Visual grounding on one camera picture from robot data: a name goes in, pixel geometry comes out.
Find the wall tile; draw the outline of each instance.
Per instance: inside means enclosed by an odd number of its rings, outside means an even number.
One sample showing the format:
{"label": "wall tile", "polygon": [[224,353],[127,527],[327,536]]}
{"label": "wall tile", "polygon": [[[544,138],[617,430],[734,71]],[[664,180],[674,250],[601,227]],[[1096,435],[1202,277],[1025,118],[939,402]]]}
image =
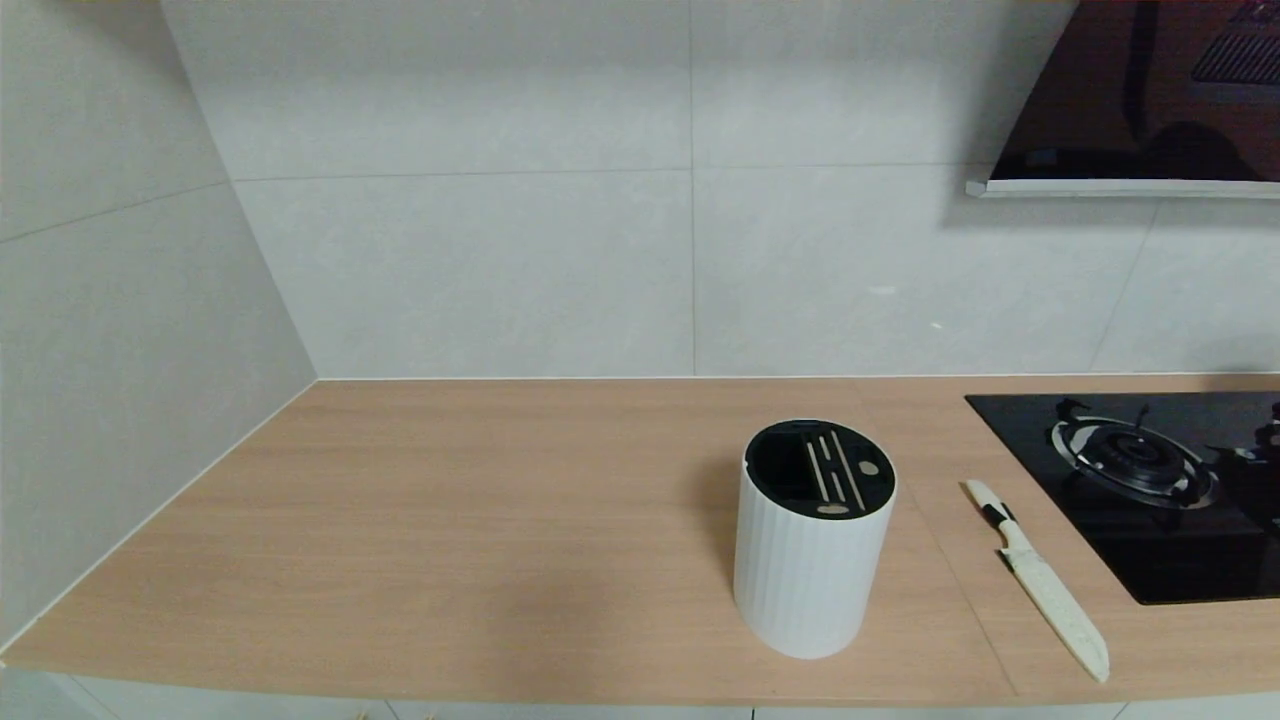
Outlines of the wall tile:
{"label": "wall tile", "polygon": [[320,377],[692,374],[687,172],[237,191]]}
{"label": "wall tile", "polygon": [[1160,208],[1093,369],[1280,370],[1280,202]]}
{"label": "wall tile", "polygon": [[1039,707],[759,707],[755,720],[1115,720],[1123,702]]}
{"label": "wall tile", "polygon": [[0,307],[8,638],[314,372],[227,184],[0,243]]}
{"label": "wall tile", "polygon": [[120,720],[396,720],[380,700],[239,693],[77,678]]}
{"label": "wall tile", "polygon": [[3,9],[4,238],[227,179],[155,3]]}
{"label": "wall tile", "polygon": [[0,679],[5,720],[118,720],[67,675],[6,667]]}
{"label": "wall tile", "polygon": [[1280,692],[1130,702],[1116,720],[1275,720]]}
{"label": "wall tile", "polygon": [[995,161],[1074,6],[692,0],[695,163]]}
{"label": "wall tile", "polygon": [[689,167],[689,9],[165,3],[232,178]]}
{"label": "wall tile", "polygon": [[698,170],[699,374],[1087,370],[1155,204],[975,200],[961,174]]}

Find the white knife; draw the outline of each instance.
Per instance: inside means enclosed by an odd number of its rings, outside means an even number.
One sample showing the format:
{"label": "white knife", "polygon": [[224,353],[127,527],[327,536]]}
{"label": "white knife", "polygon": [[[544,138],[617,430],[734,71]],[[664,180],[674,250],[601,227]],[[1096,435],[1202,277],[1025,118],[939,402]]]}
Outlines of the white knife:
{"label": "white knife", "polygon": [[1102,639],[1102,633],[1093,626],[1093,621],[1071,596],[1071,591],[1059,579],[1057,573],[1032,547],[1009,506],[1001,502],[982,480],[965,480],[964,486],[987,521],[1005,536],[1005,547],[1000,551],[1005,565],[1014,571],[1014,577],[1023,584],[1023,589],[1036,602],[1036,607],[1048,620],[1057,637],[1062,638],[1071,655],[1080,661],[1089,675],[1105,683],[1111,674],[1111,657],[1107,655],[1107,642]]}

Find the knife block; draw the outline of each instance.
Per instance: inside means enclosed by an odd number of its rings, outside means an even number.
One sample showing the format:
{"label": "knife block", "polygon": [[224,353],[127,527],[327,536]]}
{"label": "knife block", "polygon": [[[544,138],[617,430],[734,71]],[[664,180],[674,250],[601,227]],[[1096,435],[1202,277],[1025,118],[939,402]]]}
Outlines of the knife block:
{"label": "knife block", "polygon": [[817,659],[858,635],[897,478],[884,452],[826,420],[786,420],[746,446],[733,600],[773,650]]}

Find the gas burner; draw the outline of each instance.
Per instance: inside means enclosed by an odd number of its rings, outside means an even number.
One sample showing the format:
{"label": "gas burner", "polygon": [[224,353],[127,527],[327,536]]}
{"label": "gas burner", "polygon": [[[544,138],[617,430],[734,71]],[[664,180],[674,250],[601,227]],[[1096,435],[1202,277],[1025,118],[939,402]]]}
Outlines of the gas burner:
{"label": "gas burner", "polygon": [[1155,507],[1193,510],[1212,505],[1219,479],[1183,445],[1142,427],[1149,407],[1133,423],[1076,416],[1088,406],[1075,400],[1057,405],[1050,441],[1071,468],[1102,487]]}

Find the gas stove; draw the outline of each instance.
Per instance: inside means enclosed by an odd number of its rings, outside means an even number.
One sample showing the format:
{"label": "gas stove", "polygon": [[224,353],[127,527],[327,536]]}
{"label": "gas stove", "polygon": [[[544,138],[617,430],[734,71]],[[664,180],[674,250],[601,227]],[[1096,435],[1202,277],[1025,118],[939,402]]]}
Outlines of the gas stove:
{"label": "gas stove", "polygon": [[968,401],[1138,602],[1280,597],[1280,393]]}

